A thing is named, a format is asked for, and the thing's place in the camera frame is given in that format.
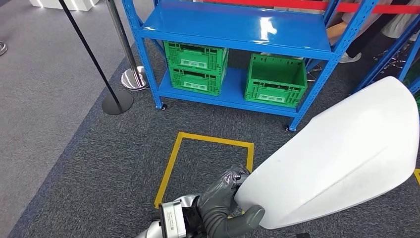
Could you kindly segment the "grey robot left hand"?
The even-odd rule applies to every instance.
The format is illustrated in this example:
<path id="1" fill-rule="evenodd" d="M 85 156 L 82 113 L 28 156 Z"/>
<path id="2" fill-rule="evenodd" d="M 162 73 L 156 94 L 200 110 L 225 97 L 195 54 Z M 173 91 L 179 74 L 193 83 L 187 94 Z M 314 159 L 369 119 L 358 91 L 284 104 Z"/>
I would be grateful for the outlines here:
<path id="1" fill-rule="evenodd" d="M 239 187 L 250 174 L 243 167 L 232 166 L 199 197 L 197 206 L 209 238 L 236 238 L 260 227 L 265 214 L 260 205 L 228 217 L 237 207 L 234 197 Z"/>

